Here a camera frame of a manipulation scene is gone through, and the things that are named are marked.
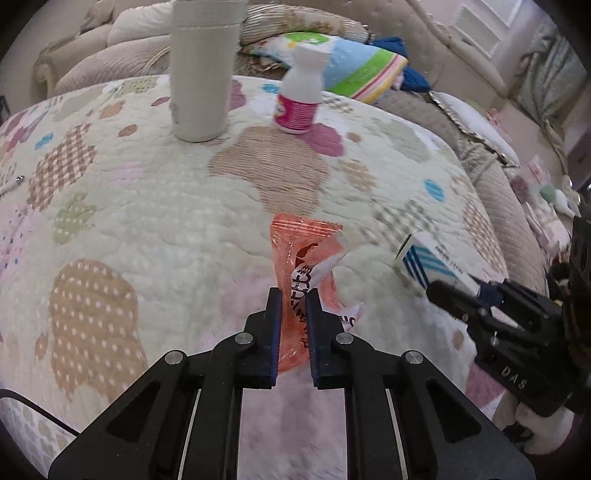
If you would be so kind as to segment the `white blue striped medicine box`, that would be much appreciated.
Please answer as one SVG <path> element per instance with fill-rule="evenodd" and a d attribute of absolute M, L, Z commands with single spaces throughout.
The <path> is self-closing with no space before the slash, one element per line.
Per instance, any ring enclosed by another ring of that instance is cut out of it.
<path fill-rule="evenodd" d="M 472 297 L 478 297 L 486 280 L 472 275 L 458 263 L 433 235 L 418 231 L 407 236 L 394 265 L 412 278 L 424 290 L 435 281 L 454 287 Z"/>

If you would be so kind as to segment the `orange transparent snack wrapper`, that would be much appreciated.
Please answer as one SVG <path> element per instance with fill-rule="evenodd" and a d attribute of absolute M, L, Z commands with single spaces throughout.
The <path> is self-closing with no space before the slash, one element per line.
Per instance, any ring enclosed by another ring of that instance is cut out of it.
<path fill-rule="evenodd" d="M 366 305 L 346 306 L 339 299 L 332 270 L 349 252 L 342 226 L 280 213 L 270 223 L 273 265 L 283 299 L 279 371 L 308 361 L 308 324 L 304 297 L 317 290 L 322 309 L 341 319 L 346 330 L 366 313 Z"/>

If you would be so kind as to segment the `green plush toy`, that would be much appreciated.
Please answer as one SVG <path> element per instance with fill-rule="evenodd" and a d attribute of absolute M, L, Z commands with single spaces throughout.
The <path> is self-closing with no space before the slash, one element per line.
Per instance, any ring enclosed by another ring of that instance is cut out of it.
<path fill-rule="evenodd" d="M 555 205 L 557 202 L 557 190 L 552 184 L 544 184 L 540 188 L 540 195 L 544 200 L 546 200 L 550 205 Z"/>

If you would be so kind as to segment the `white frilled cushion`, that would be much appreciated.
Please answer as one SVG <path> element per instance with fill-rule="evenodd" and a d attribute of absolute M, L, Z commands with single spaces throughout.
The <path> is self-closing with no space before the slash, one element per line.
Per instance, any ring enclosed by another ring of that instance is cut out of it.
<path fill-rule="evenodd" d="M 521 166 L 515 150 L 474 107 L 444 92 L 431 91 L 429 97 L 465 135 L 496 154 L 505 167 Z"/>

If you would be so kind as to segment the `patchwork quilted table cover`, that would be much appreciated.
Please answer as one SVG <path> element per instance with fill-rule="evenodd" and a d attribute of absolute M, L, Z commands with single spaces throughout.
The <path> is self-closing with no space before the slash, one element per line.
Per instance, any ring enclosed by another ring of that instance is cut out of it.
<path fill-rule="evenodd" d="M 1 420 L 41 473 L 164 353 L 242 328 L 276 285 L 270 223 L 342 226 L 335 266 L 353 330 L 423 352 L 470 398 L 474 343 L 394 265 L 418 231 L 476 275 L 507 267 L 448 142 L 382 108 L 325 95 L 311 131 L 273 125 L 279 88 L 232 83 L 226 131 L 171 130 L 166 77 L 113 82 L 21 111 L 1 128 Z"/>

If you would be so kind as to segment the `white pill bottle pink label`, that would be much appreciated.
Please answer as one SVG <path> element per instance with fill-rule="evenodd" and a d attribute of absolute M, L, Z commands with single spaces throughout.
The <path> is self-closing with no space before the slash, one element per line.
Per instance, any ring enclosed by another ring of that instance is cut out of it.
<path fill-rule="evenodd" d="M 325 90 L 324 71 L 331 54 L 310 44 L 297 44 L 294 64 L 284 75 L 276 97 L 273 122 L 290 134 L 304 134 L 314 125 Z"/>

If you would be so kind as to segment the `colourful cartoon pillow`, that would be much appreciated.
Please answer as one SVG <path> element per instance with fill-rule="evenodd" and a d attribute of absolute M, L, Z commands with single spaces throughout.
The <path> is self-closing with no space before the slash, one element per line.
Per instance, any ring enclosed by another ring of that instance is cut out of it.
<path fill-rule="evenodd" d="M 311 32 L 276 35 L 246 45 L 242 51 L 273 59 L 290 68 L 294 64 L 294 50 L 300 43 L 331 54 L 324 71 L 325 90 L 366 104 L 373 103 L 389 90 L 408 64 L 402 54 L 339 36 Z"/>

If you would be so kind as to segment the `silver pen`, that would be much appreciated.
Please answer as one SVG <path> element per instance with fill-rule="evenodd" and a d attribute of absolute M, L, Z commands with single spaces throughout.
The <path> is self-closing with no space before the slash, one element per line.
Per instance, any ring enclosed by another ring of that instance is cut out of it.
<path fill-rule="evenodd" d="M 24 180 L 25 180 L 25 177 L 23 175 L 19 175 L 19 176 L 15 177 L 14 179 L 11 179 L 10 181 L 8 181 L 7 183 L 5 183 L 4 185 L 2 185 L 0 187 L 0 196 L 5 195 L 6 193 L 10 192 L 11 190 L 14 190 L 18 186 L 20 186 L 24 182 Z"/>

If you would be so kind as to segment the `white thermos bottle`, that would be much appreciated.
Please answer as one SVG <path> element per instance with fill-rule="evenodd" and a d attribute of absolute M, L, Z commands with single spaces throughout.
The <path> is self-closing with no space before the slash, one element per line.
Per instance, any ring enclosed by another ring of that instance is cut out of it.
<path fill-rule="evenodd" d="M 175 1 L 169 81 L 174 135 L 212 140 L 225 130 L 245 1 Z"/>

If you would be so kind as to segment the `striped floral bolster pillow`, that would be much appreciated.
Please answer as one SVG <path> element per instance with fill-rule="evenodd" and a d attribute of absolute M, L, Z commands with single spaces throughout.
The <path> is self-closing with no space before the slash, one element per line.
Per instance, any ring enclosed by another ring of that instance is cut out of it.
<path fill-rule="evenodd" d="M 370 29 L 359 21 L 304 6 L 253 4 L 240 30 L 240 44 L 250 45 L 286 33 L 311 32 L 339 36 L 358 43 L 372 40 Z"/>

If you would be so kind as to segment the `beige tufted sofa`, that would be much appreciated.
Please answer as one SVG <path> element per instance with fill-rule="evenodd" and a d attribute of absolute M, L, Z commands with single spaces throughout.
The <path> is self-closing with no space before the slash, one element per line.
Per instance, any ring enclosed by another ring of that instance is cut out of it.
<path fill-rule="evenodd" d="M 48 96 L 115 79 L 165 73 L 169 37 L 141 33 L 117 40 L 115 32 L 129 20 L 138 25 L 147 13 L 166 11 L 160 1 L 98 1 L 78 34 L 44 49 L 34 75 Z M 529 218 L 519 212 L 509 180 L 519 160 L 462 119 L 460 106 L 483 112 L 499 107 L 508 90 L 494 67 L 457 37 L 435 24 L 417 1 L 363 1 L 345 7 L 335 1 L 253 1 L 242 25 L 243 46 L 267 37 L 296 32 L 329 33 L 360 42 L 400 37 L 406 57 L 431 86 L 426 94 L 391 93 L 377 103 L 389 113 L 411 120 L 448 142 L 476 187 L 493 224 L 511 279 L 538 292 L 546 287 L 547 260 L 530 232 Z"/>

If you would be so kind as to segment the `white cream left cushion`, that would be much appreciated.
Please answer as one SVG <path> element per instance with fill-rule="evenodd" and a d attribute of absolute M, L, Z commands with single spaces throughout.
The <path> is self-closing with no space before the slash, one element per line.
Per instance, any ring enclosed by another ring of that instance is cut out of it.
<path fill-rule="evenodd" d="M 116 44 L 168 35 L 171 30 L 172 2 L 138 6 L 122 11 L 112 23 L 106 44 Z"/>

